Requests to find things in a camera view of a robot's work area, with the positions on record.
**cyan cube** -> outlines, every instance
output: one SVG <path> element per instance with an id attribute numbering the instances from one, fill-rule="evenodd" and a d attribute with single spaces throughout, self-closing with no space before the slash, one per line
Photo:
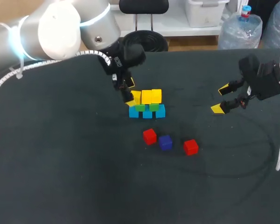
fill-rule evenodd
<path id="1" fill-rule="evenodd" d="M 143 112 L 143 119 L 152 119 L 153 113 L 149 111 L 149 105 L 145 105 L 145 111 Z"/>
<path id="2" fill-rule="evenodd" d="M 155 112 L 155 117 L 156 118 L 166 117 L 166 110 L 165 110 L 165 105 L 164 104 L 159 105 L 159 110 Z"/>
<path id="3" fill-rule="evenodd" d="M 130 106 L 129 116 L 130 118 L 139 118 L 139 112 L 136 111 L 136 106 Z"/>
<path id="4" fill-rule="evenodd" d="M 159 137 L 159 144 L 163 151 L 172 149 L 172 140 L 169 135 Z"/>

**stacked blocks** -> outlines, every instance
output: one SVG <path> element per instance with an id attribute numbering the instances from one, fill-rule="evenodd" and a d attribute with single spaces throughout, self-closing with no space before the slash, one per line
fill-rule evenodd
<path id="1" fill-rule="evenodd" d="M 144 112 L 145 111 L 145 105 L 144 104 L 136 105 L 136 111 Z"/>
<path id="2" fill-rule="evenodd" d="M 156 118 L 166 117 L 165 105 L 160 104 L 162 102 L 162 90 L 142 90 L 132 91 L 135 101 L 136 112 L 142 112 L 144 119 L 152 119 L 153 112 L 155 112 Z M 134 109 L 130 110 L 130 118 L 139 118 L 139 115 L 135 113 Z"/>
<path id="3" fill-rule="evenodd" d="M 150 104 L 149 105 L 149 111 L 156 112 L 159 110 L 159 104 Z"/>
<path id="4" fill-rule="evenodd" d="M 141 91 L 132 90 L 131 93 L 134 96 L 136 105 L 140 105 L 141 104 Z"/>
<path id="5" fill-rule="evenodd" d="M 159 137 L 159 144 L 163 151 L 172 149 L 172 140 L 169 135 Z"/>
<path id="6" fill-rule="evenodd" d="M 129 116 L 130 118 L 139 118 L 139 112 L 136 111 L 136 106 L 130 106 Z"/>
<path id="7" fill-rule="evenodd" d="M 151 90 L 152 104 L 160 104 L 162 102 L 162 90 Z"/>
<path id="8" fill-rule="evenodd" d="M 195 140 L 186 141 L 183 144 L 183 149 L 186 155 L 194 155 L 198 153 L 198 145 Z"/>
<path id="9" fill-rule="evenodd" d="M 143 139 L 147 145 L 152 145 L 157 142 L 157 135 L 153 129 L 143 132 Z"/>
<path id="10" fill-rule="evenodd" d="M 145 111 L 143 112 L 143 119 L 152 119 L 153 113 L 149 110 L 149 106 L 145 105 Z"/>
<path id="11" fill-rule="evenodd" d="M 152 91 L 151 90 L 142 90 L 142 104 L 151 104 L 152 103 Z"/>
<path id="12" fill-rule="evenodd" d="M 164 117 L 166 117 L 165 105 L 160 104 L 159 110 L 155 113 L 155 118 L 164 118 Z"/>

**white shelf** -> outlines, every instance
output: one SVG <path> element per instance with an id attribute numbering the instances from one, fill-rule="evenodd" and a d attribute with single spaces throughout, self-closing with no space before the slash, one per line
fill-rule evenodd
<path id="1" fill-rule="evenodd" d="M 219 35 L 223 21 L 231 15 L 231 13 L 225 8 L 219 26 L 192 28 L 189 26 L 183 6 L 183 2 L 175 1 L 175 4 L 170 4 L 169 10 L 165 14 L 153 15 L 154 31 L 163 36 Z"/>

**plastic bottle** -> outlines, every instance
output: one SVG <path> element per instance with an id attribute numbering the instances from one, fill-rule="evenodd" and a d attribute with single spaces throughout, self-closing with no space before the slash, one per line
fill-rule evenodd
<path id="1" fill-rule="evenodd" d="M 280 48 L 280 2 L 271 13 L 262 42 L 264 48 Z"/>
<path id="2" fill-rule="evenodd" d="M 262 32 L 262 20 L 257 15 L 250 15 L 250 12 L 250 6 L 243 6 L 241 15 L 234 14 L 223 23 L 218 49 L 258 47 Z"/>

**black chair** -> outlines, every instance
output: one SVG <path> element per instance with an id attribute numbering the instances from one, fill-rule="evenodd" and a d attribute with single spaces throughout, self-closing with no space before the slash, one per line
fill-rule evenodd
<path id="1" fill-rule="evenodd" d="M 169 9 L 168 0 L 120 0 L 120 10 L 125 14 L 163 14 Z M 140 44 L 145 52 L 168 51 L 166 39 L 151 30 L 139 30 L 126 35 L 125 46 Z"/>
<path id="2" fill-rule="evenodd" d="M 168 0 L 120 0 L 119 8 L 125 14 L 163 14 L 169 9 Z"/>

